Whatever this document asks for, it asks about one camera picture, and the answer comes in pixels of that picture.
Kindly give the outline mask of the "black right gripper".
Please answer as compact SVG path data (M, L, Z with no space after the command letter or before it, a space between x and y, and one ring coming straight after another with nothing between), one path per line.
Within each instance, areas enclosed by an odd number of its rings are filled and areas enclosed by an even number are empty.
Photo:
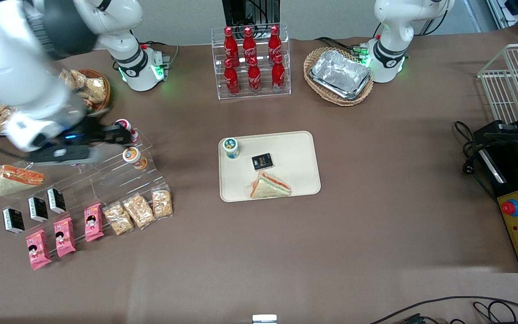
M60 147L82 148L100 141L115 145L131 145L130 132L121 125L105 126L104 133L103 125L97 118L84 118L80 123L60 134Z

